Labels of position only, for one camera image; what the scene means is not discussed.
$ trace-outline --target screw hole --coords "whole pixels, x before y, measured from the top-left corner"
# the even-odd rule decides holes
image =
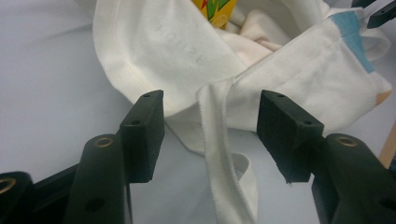
[[[306,124],[306,125],[311,125],[312,124],[312,122],[309,121],[309,120],[304,120],[303,123]]]
[[[346,147],[356,147],[358,143],[348,137],[337,137],[335,140]]]
[[[108,137],[103,137],[103,138],[99,138],[98,140],[96,140],[93,145],[96,147],[108,147],[111,144],[113,144],[113,139],[108,138]]]
[[[14,178],[6,177],[0,179],[0,194],[12,189],[16,183],[17,181]]]
[[[131,122],[131,124],[132,125],[138,125],[138,124],[140,124],[140,120],[132,120],[132,122]]]
[[[105,200],[102,198],[93,198],[85,204],[85,210],[90,213],[99,211],[105,205]]]
[[[396,212],[396,202],[394,200],[392,200],[392,199],[381,199],[379,201],[379,203],[381,203],[382,206],[384,206],[384,207]]]

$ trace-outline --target bag handle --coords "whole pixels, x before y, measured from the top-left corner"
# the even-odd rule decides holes
[[[257,180],[247,156],[228,146],[226,102],[233,79],[203,86],[197,93],[205,139],[205,160],[219,224],[255,224]],[[238,181],[235,169],[244,172]]]
[[[390,41],[379,29],[365,29],[361,32],[361,40],[370,62],[384,56],[390,48]]]

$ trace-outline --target white table surface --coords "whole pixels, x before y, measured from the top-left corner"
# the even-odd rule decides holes
[[[380,8],[384,2],[371,8]],[[381,29],[396,43],[396,20]],[[35,182],[78,163],[89,139],[115,133],[131,108],[112,88],[92,42],[92,18],[72,0],[0,0],[0,173]],[[375,68],[396,86],[396,46]],[[378,155],[396,120],[395,92],[340,133]],[[132,185],[134,223],[216,223],[205,160],[166,128],[154,180]],[[230,130],[259,178],[258,223],[318,223],[311,183],[287,185],[253,133]]]

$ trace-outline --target white fabric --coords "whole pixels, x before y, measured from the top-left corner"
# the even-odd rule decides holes
[[[205,154],[218,223],[255,223],[256,180],[248,158],[232,156],[226,129],[255,131],[261,90],[287,94],[329,133],[372,109],[390,86],[367,74],[331,18],[322,21],[330,9],[321,1],[240,0],[235,12],[227,33],[189,1],[99,0],[93,34],[109,80],[129,100],[164,90],[169,126]],[[384,36],[366,35],[383,40],[368,48],[369,59],[383,55]],[[239,181],[235,167],[244,172]]]

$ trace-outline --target tote bag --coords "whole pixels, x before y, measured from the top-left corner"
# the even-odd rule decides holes
[[[256,223],[256,178],[249,158],[229,149],[227,128],[255,131],[261,90],[288,95],[325,133],[351,124],[391,91],[371,64],[389,41],[365,29],[359,8],[238,0],[222,31],[190,0],[85,6],[94,12],[95,49],[112,85],[133,103],[164,90],[167,124],[205,156],[218,223]]]

